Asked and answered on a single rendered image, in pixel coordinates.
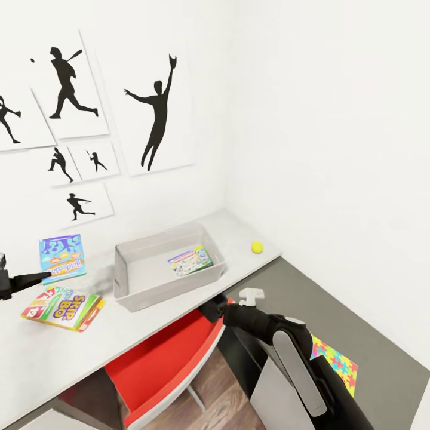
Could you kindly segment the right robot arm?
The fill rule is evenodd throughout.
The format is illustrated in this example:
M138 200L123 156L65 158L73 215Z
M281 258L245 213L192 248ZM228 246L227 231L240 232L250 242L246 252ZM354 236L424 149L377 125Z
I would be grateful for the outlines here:
M255 300L265 298L262 289L246 288L239 295L245 300L223 306L208 302L207 307L223 325L274 346L315 430L374 430L326 357L311 359L314 340L306 324L256 309Z

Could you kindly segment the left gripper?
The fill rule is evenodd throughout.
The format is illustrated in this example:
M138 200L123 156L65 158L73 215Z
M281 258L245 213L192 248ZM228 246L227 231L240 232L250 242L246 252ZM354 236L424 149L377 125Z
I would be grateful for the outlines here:
M23 275L14 275L9 278L7 269L0 271L0 300L13 298L13 293L18 293L42 282L43 278L51 276L52 272L30 273Z

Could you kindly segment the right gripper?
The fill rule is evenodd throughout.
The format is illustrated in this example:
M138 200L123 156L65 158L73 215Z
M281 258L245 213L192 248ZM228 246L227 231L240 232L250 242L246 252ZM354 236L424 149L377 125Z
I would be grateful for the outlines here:
M227 303L221 306L208 302L207 307L217 318L223 318L223 325L237 326L254 336L253 322L256 315L262 312L255 306L239 305L239 303Z

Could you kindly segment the board game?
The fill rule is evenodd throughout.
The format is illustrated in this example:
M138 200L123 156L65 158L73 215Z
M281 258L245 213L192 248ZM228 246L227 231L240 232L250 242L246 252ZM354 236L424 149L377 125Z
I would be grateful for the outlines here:
M203 245L170 258L168 263L174 279L198 272L213 265L213 261Z
M43 285L87 275L81 234L39 240L41 272L52 272Z
M19 315L27 320L84 332L106 300L99 295L49 285Z

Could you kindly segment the jigsaw puzzle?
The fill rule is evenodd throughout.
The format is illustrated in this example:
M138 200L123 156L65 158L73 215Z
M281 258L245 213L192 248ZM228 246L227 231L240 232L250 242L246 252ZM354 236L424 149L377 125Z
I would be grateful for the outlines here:
M349 393L354 397L355 381L357 376L357 365L351 360L335 351L330 346L322 343L319 339L312 337L314 340L311 359L324 355L333 370L339 374L345 383ZM310 360L311 360L310 359Z

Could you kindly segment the tennis ball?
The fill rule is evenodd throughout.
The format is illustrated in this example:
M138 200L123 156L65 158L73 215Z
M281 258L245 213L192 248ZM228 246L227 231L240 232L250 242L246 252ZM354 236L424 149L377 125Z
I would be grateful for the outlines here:
M263 244L261 242L255 242L251 248L254 253L260 254L263 252Z

